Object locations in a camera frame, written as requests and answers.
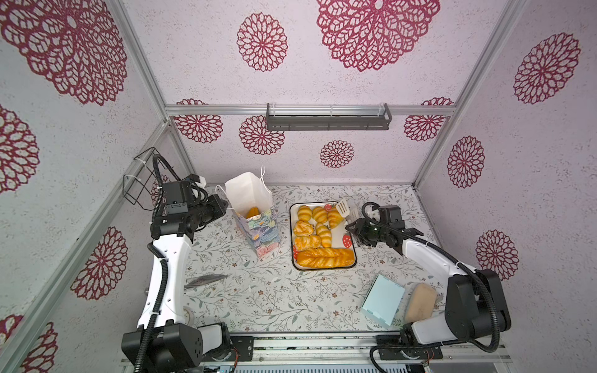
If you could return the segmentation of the metal tongs with white tips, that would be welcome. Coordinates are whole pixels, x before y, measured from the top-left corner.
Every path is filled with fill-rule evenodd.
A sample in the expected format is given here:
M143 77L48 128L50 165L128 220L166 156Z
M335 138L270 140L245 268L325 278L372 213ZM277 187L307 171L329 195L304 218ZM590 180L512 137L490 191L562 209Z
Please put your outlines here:
M360 219L359 208L346 198L336 203L336 209L342 217L341 223L346 230L353 232L356 229L357 221Z

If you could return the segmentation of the croissant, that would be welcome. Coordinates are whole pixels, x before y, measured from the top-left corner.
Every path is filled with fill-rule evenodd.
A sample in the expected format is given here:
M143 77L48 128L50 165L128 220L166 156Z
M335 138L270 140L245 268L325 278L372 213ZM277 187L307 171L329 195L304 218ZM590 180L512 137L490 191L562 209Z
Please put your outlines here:
M340 223L345 220L337 208L333 207L327 212L327 222L330 229L334 229L340 225Z
M247 212L246 218L247 219L251 219L251 218L256 217L256 216L258 216L260 214L261 214L261 211L259 210L259 208L258 207L253 207L253 208L250 208L250 210Z

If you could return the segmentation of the floral paper bag white interior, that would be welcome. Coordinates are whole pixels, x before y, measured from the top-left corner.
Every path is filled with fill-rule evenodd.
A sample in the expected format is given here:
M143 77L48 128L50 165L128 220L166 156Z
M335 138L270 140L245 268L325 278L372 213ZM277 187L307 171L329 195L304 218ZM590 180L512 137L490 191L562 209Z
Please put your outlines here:
M260 175L245 172L215 187L229 204L234 219L253 248L258 259L264 259L281 245L281 235L276 222L278 215L273 194L267 187L261 166Z

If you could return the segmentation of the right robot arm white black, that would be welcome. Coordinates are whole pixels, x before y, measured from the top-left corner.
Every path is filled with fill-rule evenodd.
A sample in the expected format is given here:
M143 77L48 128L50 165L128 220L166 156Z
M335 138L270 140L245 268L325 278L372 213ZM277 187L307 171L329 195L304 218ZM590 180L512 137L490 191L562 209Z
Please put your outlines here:
M397 205L366 202L361 217L351 220L347 230L361 245L386 244L446 286L443 313L406 323L395 349L417 351L470 343L486 353L497 351L501 334L511 328L511 317L496 272L465 264L424 239L418 229L406 226Z

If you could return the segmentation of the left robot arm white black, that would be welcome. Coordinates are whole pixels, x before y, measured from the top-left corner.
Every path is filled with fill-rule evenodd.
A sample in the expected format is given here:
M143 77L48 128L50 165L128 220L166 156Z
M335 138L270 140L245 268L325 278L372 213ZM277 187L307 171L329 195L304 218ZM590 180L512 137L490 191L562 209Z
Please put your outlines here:
M149 293L136 330L122 337L121 350L136 372L184 372L233 349L225 323L195 328L185 323L183 312L185 261L194 234L224 217L228 204L208 194L198 175L164 182L161 170L174 169L160 154L152 157L152 167L158 197L147 245L153 256Z

